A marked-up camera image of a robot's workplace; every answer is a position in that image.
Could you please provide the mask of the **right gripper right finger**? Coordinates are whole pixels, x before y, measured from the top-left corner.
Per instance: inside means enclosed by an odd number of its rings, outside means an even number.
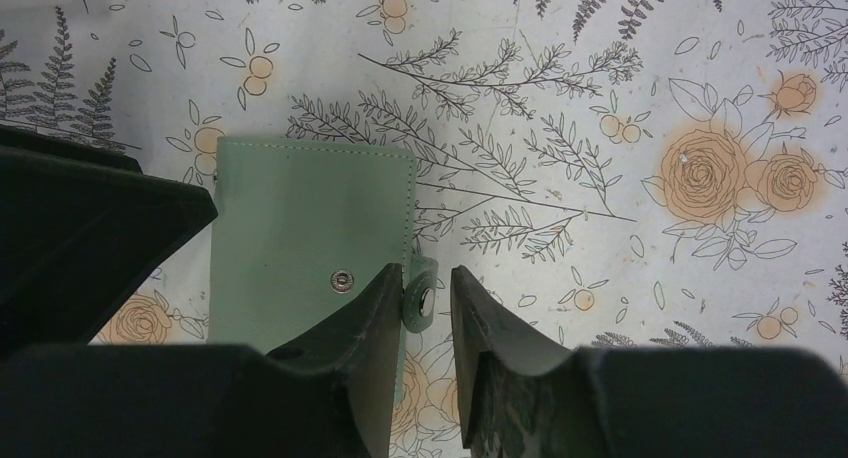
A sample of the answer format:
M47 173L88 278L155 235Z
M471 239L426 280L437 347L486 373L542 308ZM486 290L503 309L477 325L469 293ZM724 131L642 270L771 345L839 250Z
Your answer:
M847 387L797 348L566 348L465 267L450 305L474 457L843 457Z

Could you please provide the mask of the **green card holder wallet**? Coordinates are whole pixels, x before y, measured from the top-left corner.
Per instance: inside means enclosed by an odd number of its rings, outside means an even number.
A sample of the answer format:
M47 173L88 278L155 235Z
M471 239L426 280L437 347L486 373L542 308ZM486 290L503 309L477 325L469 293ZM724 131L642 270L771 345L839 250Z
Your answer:
M225 137L211 226L211 344L269 352L402 268L401 328L389 355L401 400L407 338L433 320L436 260L413 249L417 161L403 148Z

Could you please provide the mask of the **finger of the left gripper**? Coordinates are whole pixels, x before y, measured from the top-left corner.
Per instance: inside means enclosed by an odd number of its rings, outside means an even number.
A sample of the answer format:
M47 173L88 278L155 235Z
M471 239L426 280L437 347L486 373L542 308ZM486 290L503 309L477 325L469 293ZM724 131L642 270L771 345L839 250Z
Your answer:
M1 354L87 343L217 215L199 186L128 156L1 130Z

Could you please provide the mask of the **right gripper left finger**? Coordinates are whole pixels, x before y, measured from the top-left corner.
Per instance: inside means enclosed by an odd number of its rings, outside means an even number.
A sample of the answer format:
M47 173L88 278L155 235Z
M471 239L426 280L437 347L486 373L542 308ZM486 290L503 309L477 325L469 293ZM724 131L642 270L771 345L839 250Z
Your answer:
M385 457L403 298L385 266L347 305L246 345L44 345L1 368L5 457Z

